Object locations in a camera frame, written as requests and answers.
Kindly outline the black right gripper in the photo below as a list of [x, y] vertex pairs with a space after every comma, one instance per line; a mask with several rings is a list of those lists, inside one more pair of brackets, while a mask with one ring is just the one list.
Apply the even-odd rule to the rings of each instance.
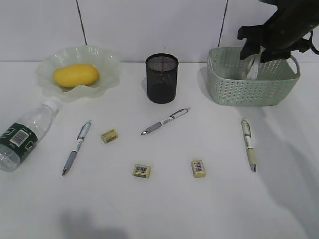
[[318, 17], [271, 17], [263, 25], [242, 26], [237, 39], [246, 42], [240, 52], [240, 60], [261, 53], [260, 62], [287, 60], [291, 51], [306, 52], [310, 41], [303, 37], [319, 25]]

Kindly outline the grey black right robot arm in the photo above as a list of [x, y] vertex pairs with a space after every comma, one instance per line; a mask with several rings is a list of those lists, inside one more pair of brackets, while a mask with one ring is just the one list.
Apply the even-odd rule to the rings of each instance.
[[316, 55], [313, 30], [319, 25], [317, 0], [263, 0], [274, 5], [276, 12], [262, 25], [242, 26], [237, 39], [246, 39], [240, 59], [259, 54], [260, 62], [287, 60], [292, 51], [304, 53], [309, 49]]

